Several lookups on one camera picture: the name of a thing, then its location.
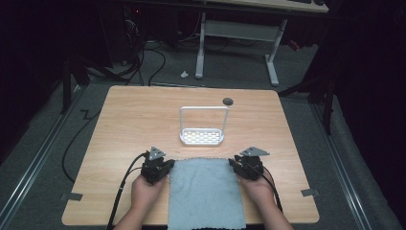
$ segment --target gray carpet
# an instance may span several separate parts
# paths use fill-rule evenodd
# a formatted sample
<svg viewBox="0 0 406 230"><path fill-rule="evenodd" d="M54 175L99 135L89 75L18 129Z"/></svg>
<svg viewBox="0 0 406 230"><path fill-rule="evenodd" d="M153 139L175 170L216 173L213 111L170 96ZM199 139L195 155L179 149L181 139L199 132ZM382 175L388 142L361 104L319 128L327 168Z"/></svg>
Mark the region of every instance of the gray carpet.
<svg viewBox="0 0 406 230"><path fill-rule="evenodd" d="M148 44L153 48L157 44ZM210 44L209 49L221 48L222 44ZM255 44L251 48L261 51L266 44ZM277 88L270 85L263 56L240 52L238 45L229 45L221 52L206 53L205 77L194 78L196 47L178 49L162 45L156 51L166 57L164 68L154 77L155 85L180 84L205 87L252 88L284 90L302 80L305 70L317 51L317 47L303 48L294 52L289 47L281 46L277 53L275 65L281 85ZM151 51L145 51L145 61L141 68L144 82L163 63L163 58ZM188 78L180 78L187 71ZM112 80L92 79L67 118L61 132L52 145L50 154L42 170L27 193L20 208L11 221L9 229L104 229L103 226L68 227L61 223L66 201L60 200L63 193L69 193L72 183L66 178L61 168L61 158L72 138L87 122L83 109L88 116L93 116L102 107L110 85L117 84ZM139 85L136 75L131 85ZM329 148L319 121L303 94L294 94L282 98L282 106L300 154L310 187L320 194L315 197L320 220L315 224L294 224L295 229L358 229L348 205L346 196L333 169ZM401 229L386 200L377 187L371 173L360 157L356 145L351 140L345 121L335 103L332 117L332 138L349 169L354 187L364 204L372 229ZM33 118L29 130L14 149L9 159L0 167L2 190L0 206L4 207L19 179L30 165L40 148L48 131L56 121L61 109L61 87L52 99ZM92 121L78 136L66 157L66 169L76 177L83 155L90 141L97 119Z"/></svg>

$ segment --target white basket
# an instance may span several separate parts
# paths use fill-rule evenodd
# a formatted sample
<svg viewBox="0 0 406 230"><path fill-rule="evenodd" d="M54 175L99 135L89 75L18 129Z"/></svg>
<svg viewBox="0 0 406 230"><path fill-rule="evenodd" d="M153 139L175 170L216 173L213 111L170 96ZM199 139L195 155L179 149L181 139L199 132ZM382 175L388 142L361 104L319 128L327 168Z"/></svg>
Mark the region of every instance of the white basket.
<svg viewBox="0 0 406 230"><path fill-rule="evenodd" d="M188 127L183 128L183 111L187 109L224 109L225 116L222 129L215 127ZM227 106L183 106L180 112L180 140L188 146L218 146L224 139L224 128L228 117Z"/></svg>

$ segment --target forearm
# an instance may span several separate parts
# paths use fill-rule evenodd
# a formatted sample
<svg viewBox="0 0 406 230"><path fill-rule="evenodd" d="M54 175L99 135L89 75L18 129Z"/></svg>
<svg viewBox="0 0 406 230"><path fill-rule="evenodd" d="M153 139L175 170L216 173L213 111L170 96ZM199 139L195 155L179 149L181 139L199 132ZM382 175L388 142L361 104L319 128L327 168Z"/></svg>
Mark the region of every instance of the forearm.
<svg viewBox="0 0 406 230"><path fill-rule="evenodd" d="M145 211L130 209L123 216L114 230L140 230L147 213Z"/></svg>
<svg viewBox="0 0 406 230"><path fill-rule="evenodd" d="M275 203L265 202L257 205L266 230L291 230L292 225L287 221Z"/></svg>

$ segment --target small white object on floor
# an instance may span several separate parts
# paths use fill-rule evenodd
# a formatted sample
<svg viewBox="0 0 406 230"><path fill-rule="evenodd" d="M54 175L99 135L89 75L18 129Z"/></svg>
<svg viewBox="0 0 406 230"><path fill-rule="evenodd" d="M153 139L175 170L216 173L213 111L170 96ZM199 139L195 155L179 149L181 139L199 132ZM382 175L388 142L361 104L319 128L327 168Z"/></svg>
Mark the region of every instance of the small white object on floor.
<svg viewBox="0 0 406 230"><path fill-rule="evenodd" d="M185 78L187 78L188 76L189 76L189 74L186 73L186 71L183 71L183 73L180 75L180 77L181 77L182 79L185 79Z"/></svg>

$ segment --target light blue cloth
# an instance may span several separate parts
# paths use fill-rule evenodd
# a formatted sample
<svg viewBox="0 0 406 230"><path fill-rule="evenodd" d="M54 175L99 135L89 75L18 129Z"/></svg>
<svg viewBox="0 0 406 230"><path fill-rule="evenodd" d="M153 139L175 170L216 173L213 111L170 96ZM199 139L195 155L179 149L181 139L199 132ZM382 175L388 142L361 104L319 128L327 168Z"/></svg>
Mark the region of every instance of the light blue cloth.
<svg viewBox="0 0 406 230"><path fill-rule="evenodd" d="M237 178L227 159L175 162L170 170L169 230L245 227Z"/></svg>

